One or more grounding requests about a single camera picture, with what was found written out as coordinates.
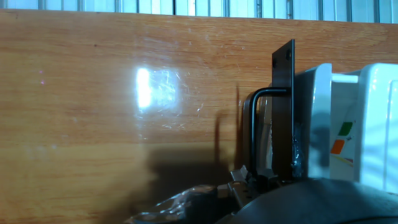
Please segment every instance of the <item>black object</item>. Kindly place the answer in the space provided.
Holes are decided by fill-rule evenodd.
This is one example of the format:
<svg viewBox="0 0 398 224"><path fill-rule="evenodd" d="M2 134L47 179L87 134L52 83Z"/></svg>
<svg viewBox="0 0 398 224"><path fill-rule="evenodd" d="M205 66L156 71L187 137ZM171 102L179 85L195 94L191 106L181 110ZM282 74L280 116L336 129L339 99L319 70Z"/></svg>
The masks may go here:
<svg viewBox="0 0 398 224"><path fill-rule="evenodd" d="M252 92L243 106L243 158L257 176L256 108L262 96L272 96L272 169L282 179L292 178L294 40L272 54L272 87Z"/></svg>
<svg viewBox="0 0 398 224"><path fill-rule="evenodd" d="M217 222L244 223L398 223L398 196L343 180L307 180L262 194Z"/></svg>

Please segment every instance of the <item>black metal bracket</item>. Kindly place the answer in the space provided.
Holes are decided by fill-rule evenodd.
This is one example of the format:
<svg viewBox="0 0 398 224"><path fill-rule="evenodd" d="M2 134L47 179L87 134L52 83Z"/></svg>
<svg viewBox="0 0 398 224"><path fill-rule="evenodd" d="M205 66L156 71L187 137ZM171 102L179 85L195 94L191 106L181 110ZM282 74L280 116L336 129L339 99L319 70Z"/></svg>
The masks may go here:
<svg viewBox="0 0 398 224"><path fill-rule="evenodd" d="M252 92L243 105L243 160L257 177L256 110L258 99L272 96L272 169L282 179L292 178L294 40L272 54L272 87Z"/></svg>

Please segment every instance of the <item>metal plate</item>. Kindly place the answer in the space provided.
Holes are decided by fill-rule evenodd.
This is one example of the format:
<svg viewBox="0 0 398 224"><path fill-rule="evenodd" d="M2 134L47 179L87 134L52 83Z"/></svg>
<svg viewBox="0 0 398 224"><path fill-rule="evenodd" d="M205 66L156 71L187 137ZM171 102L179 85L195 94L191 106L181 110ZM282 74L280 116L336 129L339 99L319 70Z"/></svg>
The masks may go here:
<svg viewBox="0 0 398 224"><path fill-rule="evenodd" d="M272 87L289 94L272 98L272 170L281 179L292 178L294 136L294 40L272 54Z"/></svg>

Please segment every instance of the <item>orange label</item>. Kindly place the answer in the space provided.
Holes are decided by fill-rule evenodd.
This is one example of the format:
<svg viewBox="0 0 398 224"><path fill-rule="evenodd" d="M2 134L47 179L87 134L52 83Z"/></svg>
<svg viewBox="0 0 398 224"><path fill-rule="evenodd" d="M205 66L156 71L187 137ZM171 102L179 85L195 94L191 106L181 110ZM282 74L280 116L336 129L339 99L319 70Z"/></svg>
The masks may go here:
<svg viewBox="0 0 398 224"><path fill-rule="evenodd" d="M345 143L344 140L337 139L335 141L335 144L333 145L330 153L337 154L337 155L340 154L341 150L343 150L344 143Z"/></svg>

